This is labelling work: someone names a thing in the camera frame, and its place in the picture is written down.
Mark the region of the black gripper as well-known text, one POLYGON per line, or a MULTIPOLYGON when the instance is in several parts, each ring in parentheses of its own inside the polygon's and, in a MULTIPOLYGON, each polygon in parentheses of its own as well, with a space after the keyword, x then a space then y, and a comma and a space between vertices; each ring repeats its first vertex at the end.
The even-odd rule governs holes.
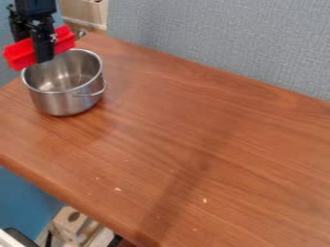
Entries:
POLYGON ((48 62, 55 56, 55 0, 15 0, 7 10, 15 41, 31 37, 36 62, 48 62))

